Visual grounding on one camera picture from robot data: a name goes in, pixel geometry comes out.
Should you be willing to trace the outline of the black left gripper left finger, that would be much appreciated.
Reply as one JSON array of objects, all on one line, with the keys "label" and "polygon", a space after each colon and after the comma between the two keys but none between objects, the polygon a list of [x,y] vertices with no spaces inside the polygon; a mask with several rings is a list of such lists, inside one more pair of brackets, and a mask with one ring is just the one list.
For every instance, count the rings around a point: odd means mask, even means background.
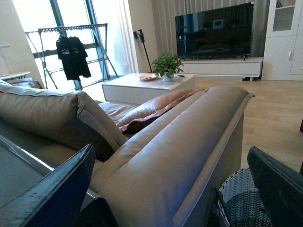
[{"label": "black left gripper left finger", "polygon": [[0,209],[2,227],[72,227],[85,199],[95,163],[88,144],[40,182]]}]

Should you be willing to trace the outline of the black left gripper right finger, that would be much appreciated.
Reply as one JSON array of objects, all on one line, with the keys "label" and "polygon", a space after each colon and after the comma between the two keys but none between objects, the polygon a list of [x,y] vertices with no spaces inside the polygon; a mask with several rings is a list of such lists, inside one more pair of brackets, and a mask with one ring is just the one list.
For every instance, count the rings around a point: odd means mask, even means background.
[{"label": "black left gripper right finger", "polygon": [[266,214],[274,227],[303,225],[303,175],[251,147],[247,162]]}]

